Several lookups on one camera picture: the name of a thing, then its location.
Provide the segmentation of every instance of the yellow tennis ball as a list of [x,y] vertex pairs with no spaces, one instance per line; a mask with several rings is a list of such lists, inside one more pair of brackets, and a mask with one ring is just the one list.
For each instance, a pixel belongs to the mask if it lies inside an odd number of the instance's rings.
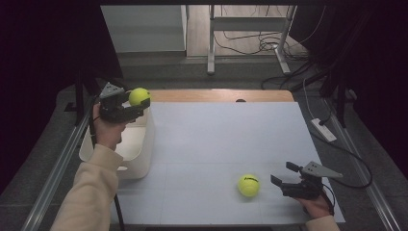
[[140,105],[143,100],[148,98],[150,98],[150,93],[146,89],[134,89],[129,94],[129,104],[132,106],[137,106]]
[[238,189],[244,196],[255,196],[259,191],[259,180],[255,175],[245,174],[238,181]]

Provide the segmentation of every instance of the beige sleeve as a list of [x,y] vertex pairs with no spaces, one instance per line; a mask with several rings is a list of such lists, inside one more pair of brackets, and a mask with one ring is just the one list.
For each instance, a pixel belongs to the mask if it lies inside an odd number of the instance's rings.
[[110,148],[97,144],[90,160],[80,164],[51,230],[109,230],[116,170],[122,161]]
[[308,231],[340,231],[333,216],[316,218],[306,222]]

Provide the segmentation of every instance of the power strip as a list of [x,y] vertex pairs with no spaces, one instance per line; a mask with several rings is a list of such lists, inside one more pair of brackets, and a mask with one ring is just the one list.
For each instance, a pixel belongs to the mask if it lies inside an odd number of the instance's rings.
[[315,126],[315,128],[320,132],[322,136],[327,141],[335,141],[337,138],[333,135],[333,133],[330,132],[330,130],[326,127],[326,125],[320,125],[320,119],[315,118],[311,120],[312,124]]

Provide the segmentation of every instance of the wall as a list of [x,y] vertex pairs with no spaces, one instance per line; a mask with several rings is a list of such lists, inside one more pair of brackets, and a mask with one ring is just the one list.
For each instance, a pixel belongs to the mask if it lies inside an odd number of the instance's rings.
[[186,50],[186,6],[101,6],[116,53]]

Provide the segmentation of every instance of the white plastic bin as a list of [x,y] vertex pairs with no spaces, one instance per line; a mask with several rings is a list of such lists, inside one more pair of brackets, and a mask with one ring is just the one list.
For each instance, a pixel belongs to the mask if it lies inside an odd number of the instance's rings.
[[[122,165],[117,169],[119,179],[140,179],[150,168],[151,153],[153,151],[155,126],[153,116],[147,108],[143,116],[129,123],[122,133],[122,142],[116,146],[116,153],[123,157]],[[86,162],[93,153],[89,128],[79,151],[79,157]]]

